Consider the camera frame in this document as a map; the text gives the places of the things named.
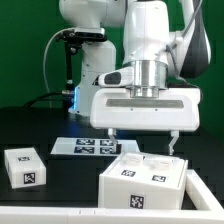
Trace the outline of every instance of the black table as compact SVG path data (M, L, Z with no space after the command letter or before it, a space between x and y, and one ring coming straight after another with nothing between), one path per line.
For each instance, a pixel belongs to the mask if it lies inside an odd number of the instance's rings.
M113 157L52 156L57 137L108 138L106 130L70 119L62 109L0 109L0 205L97 207L98 178ZM142 152L167 154L167 132L118 131L119 139L135 139ZM47 168L47 184L12 189L4 166L4 150L34 147ZM189 161L224 206L224 146L203 128L181 133L174 156ZM192 204L185 196L185 209Z

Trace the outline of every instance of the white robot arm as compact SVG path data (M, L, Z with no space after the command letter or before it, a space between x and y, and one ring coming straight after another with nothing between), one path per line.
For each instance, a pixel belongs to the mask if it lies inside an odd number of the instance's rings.
M87 70L95 72L94 79L98 77L101 87L85 100L89 104L92 101L86 116L90 115L93 127L108 129L114 143L116 129L171 131L172 154L179 131L195 131L199 126L201 92L185 78L200 75L209 65L211 52L202 20L202 0L179 2L185 29L169 32L167 6L160 0L60 1L64 18L81 30L99 29L102 24L124 26L123 68L115 70L114 57L105 60L103 51L86 54L89 61L97 55L97 60L92 60L97 72ZM104 65L106 71L99 69ZM169 76L183 82L182 88L170 87Z

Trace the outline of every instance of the white cube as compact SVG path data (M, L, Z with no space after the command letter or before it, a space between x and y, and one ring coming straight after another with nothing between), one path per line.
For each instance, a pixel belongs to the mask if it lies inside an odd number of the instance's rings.
M46 184L46 168L34 148L5 150L5 167L12 188Z
M123 153L100 175L100 208L181 209L188 162Z

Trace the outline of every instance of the metal cylinder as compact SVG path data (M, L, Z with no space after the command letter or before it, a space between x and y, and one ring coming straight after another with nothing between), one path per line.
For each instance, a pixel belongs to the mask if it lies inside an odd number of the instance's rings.
M159 90L166 89L168 66L159 61L133 61L125 66L134 68L131 97L159 97Z

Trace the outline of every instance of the green wall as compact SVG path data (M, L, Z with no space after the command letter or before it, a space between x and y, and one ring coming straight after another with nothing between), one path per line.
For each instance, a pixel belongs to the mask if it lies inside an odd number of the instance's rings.
M69 25L62 19L59 0L1 0L0 6L0 107L21 106L46 93L42 60L51 36ZM178 0L166 0L171 30L183 28ZM212 61L207 71L195 80L204 93L200 105L201 125L224 142L224 1L204 0L205 27L212 47ZM117 67L121 65L122 29L107 29L109 39L118 47ZM73 58L74 79L80 73L80 55ZM63 43L53 43L47 60L51 91L65 84Z

